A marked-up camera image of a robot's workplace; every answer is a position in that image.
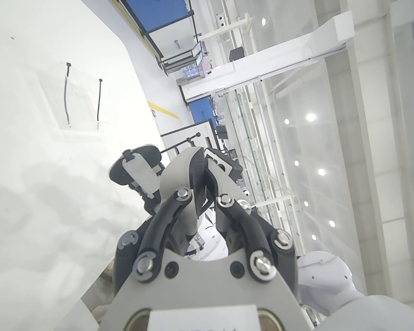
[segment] black frame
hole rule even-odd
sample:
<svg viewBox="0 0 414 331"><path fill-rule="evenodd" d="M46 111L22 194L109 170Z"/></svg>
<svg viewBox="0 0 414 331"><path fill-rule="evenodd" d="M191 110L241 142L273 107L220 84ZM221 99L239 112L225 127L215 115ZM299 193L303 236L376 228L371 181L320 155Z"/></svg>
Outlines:
<svg viewBox="0 0 414 331"><path fill-rule="evenodd" d="M203 122L194 123L193 125L184 126L183 128L180 128L180 129L177 129L177 130L174 130L174 131L166 132L165 134L162 134L161 137L166 137L167 135L175 134L178 131L182 131L182 130L185 130L185 129L188 129L188 128L193 128L194 126L202 125L203 123L206 123L206 122L210 123L211 131L213 132L213 136L215 137L215 144L216 144L215 149L221 150L220 146L219 146L218 137L216 135L215 127L213 126L213 122L212 122L211 119L205 120Z"/></svg>
<svg viewBox="0 0 414 331"><path fill-rule="evenodd" d="M153 41L153 39L150 37L150 33L153 33L154 31L157 31L157 30L160 30L162 28L168 27L169 25L172 25L172 24L174 24L174 23L176 23L178 21L181 21L181 20L184 20L186 18L190 18L191 17L192 22L193 22L193 29L195 30L196 44L199 43L199 39L198 39L198 36L199 35L198 35L197 31L196 31L196 24L195 24L195 18L194 18L194 14L195 13L194 13L193 9L191 8L191 0L188 0L188 5L189 5L189 8L190 8L190 11L188 12L188 14L186 16L183 16L182 18L176 19L176 20L174 20L172 22L169 22L169 23L167 23L165 25L162 25L162 26L157 27L155 29L152 29L150 31L146 31L146 29L144 28L144 26L142 25L142 23L139 21L138 17L135 15L135 13L133 12L132 8L129 6L129 4L127 3L127 1L126 0L117 0L117 2L120 2L120 1L125 6L125 8L127 9L128 13L131 15L132 19L135 21L135 24L139 27L139 31L141 33L141 36L143 38L146 38L150 42L150 44L153 46L153 49L155 50L155 52L159 55L159 57L157 57L158 66L161 69L163 69L163 71L166 74L167 74L167 71L166 71L166 69L164 67L164 61L167 61L167 60L170 60L172 58L178 57L179 55L182 55L184 53L180 53L180 54L175 55L174 57L170 57L170 58L168 58L166 60L162 60L164 58L164 56L161 53L161 51L159 50L158 46Z"/></svg>

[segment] circular cutout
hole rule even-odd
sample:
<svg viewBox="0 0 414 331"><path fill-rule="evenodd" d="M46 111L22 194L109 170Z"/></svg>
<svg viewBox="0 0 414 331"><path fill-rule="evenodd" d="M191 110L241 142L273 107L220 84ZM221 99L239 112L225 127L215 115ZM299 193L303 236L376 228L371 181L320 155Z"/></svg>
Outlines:
<svg viewBox="0 0 414 331"><path fill-rule="evenodd" d="M258 310L259 325L264 331L284 331L278 318L265 309Z"/></svg>
<svg viewBox="0 0 414 331"><path fill-rule="evenodd" d="M124 331L147 331L149 324L149 309L143 309L136 312L131 319L127 322Z"/></svg>
<svg viewBox="0 0 414 331"><path fill-rule="evenodd" d="M239 261L234 261L230 264L230 273L232 276L234 276L236 279L240 279L245 274L245 268Z"/></svg>
<svg viewBox="0 0 414 331"><path fill-rule="evenodd" d="M164 275L169 278L175 278L179 271L179 265L177 262L171 261L166 265L166 268L164 269Z"/></svg>

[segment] white beam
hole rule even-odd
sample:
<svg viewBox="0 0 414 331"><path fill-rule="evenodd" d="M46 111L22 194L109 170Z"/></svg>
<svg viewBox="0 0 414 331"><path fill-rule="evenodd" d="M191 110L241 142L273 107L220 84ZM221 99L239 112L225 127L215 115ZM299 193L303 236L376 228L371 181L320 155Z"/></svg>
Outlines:
<svg viewBox="0 0 414 331"><path fill-rule="evenodd" d="M231 23L231 24L229 24L229 25L225 25L225 26L224 26L224 27L222 27L222 28L219 28L219 29L213 30L213 31L211 31L210 33L207 33L207 34L201 35L201 36L198 38L198 40L199 40L199 41L202 41L202 40L206 40L206 39L208 39L208 38L213 38L213 37L215 37L215 36L218 36L218 35L224 34L224 33L228 32L228 31L230 31L230 30L237 29L237 28L243 27L243 26L245 26L245 25L248 25L248 24L250 24L250 22L251 22L251 18L250 18L250 16L249 16L247 13L245 13L245 18L244 18L243 20L239 20L239 21L233 22L233 23Z"/></svg>
<svg viewBox="0 0 414 331"><path fill-rule="evenodd" d="M264 207L265 205L272 205L274 203L281 203L286 200L290 200L290 195L283 195L282 197L272 198L271 200L266 200L263 202L258 202L255 204L255 207Z"/></svg>
<svg viewBox="0 0 414 331"><path fill-rule="evenodd" d="M391 4L391 24L393 28L414 21L414 0L398 0Z"/></svg>
<svg viewBox="0 0 414 331"><path fill-rule="evenodd" d="M353 16L347 11L312 33L219 66L205 79L184 85L183 93L190 101L209 92L242 87L272 77L282 69L295 68L296 64L307 65L311 59L340 49L353 36Z"/></svg>

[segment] white pillar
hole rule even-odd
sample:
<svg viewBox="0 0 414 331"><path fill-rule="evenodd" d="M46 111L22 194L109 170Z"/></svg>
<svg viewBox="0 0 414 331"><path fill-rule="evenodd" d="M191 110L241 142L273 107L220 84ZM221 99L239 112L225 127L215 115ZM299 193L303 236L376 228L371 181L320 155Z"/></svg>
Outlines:
<svg viewBox="0 0 414 331"><path fill-rule="evenodd" d="M342 131L347 134L352 129L362 135L361 142L352 142L352 149L361 151L361 160L366 163L372 204L367 208L374 214L377 235L360 243L363 258L369 260L366 282L371 291L378 276L383 277L385 293L414 304L414 223L406 185L407 159L390 0L339 3L341 11L352 10L355 24L348 57L357 103L357 118L346 122ZM355 169L347 169L348 175L355 173Z"/></svg>

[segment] transparent plastic sheet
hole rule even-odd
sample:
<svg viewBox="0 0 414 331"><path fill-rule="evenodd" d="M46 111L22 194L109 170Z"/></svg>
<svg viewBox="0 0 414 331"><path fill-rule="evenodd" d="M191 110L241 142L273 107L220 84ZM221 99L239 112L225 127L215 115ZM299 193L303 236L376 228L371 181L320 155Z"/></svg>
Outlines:
<svg viewBox="0 0 414 331"><path fill-rule="evenodd" d="M100 81L66 63L37 71L41 88L60 129L84 132L102 130L98 122Z"/></svg>

